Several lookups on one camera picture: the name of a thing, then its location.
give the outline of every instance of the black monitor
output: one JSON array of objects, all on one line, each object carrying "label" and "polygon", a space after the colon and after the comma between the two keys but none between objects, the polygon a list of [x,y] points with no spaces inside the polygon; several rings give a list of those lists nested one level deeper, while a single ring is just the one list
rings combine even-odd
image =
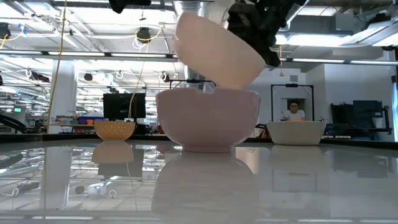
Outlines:
[{"label": "black monitor", "polygon": [[357,117],[383,117],[383,105],[381,100],[354,100],[354,114]]},{"label": "black monitor", "polygon": [[[124,120],[129,114],[132,93],[104,94],[104,118]],[[145,118],[145,93],[136,93],[131,105],[131,118]]]}]

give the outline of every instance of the white wall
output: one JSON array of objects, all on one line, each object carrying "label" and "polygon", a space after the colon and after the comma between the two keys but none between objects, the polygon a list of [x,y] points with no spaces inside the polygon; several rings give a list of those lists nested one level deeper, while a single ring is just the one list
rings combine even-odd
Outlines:
[{"label": "white wall", "polygon": [[[273,71],[265,70],[252,85],[247,89],[255,91],[261,96],[261,106],[259,123],[265,124],[271,120],[271,84],[286,84],[290,82],[291,75],[298,75],[298,84],[305,84],[305,75],[301,73],[300,69],[285,68],[283,69],[284,76],[280,76],[280,69]],[[303,98],[311,99],[311,96],[302,88],[286,88],[282,86],[274,87],[274,121],[281,119],[281,107],[284,98]]]},{"label": "white wall", "polygon": [[[378,60],[388,60],[387,54]],[[306,73],[308,84],[315,89],[315,119],[331,120],[330,104],[353,100],[382,100],[383,106],[392,108],[391,82],[395,67],[374,65],[320,65]],[[392,110],[389,111],[392,127]],[[380,133],[383,141],[394,141],[394,135]]]}]

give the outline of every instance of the man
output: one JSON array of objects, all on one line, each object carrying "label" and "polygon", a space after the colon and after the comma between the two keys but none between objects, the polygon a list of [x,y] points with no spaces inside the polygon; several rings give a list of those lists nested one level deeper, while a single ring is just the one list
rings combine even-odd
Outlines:
[{"label": "man", "polygon": [[284,121],[303,121],[305,119],[305,113],[299,110],[298,101],[291,101],[289,110],[285,111],[283,114]]}]

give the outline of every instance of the white shirt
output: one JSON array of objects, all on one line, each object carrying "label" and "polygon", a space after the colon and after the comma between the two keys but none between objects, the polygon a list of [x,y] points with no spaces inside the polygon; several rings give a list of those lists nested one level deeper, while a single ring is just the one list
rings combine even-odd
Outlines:
[{"label": "white shirt", "polygon": [[297,110],[296,113],[290,112],[290,110],[285,111],[283,117],[288,117],[288,121],[296,121],[296,120],[303,120],[305,117],[305,113],[302,110]]}]

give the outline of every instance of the white bowl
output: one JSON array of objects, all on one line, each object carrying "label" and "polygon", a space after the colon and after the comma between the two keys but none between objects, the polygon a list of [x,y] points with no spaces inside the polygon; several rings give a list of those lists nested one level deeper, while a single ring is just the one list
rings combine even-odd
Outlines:
[{"label": "white bowl", "polygon": [[245,41],[196,14],[183,13],[175,35],[178,58],[223,88],[243,89],[266,66],[264,59]]},{"label": "white bowl", "polygon": [[253,132],[260,96],[247,90],[175,88],[160,92],[156,106],[164,133],[183,150],[229,152]]},{"label": "white bowl", "polygon": [[275,144],[316,146],[321,141],[326,123],[321,121],[279,121],[267,123]]}]

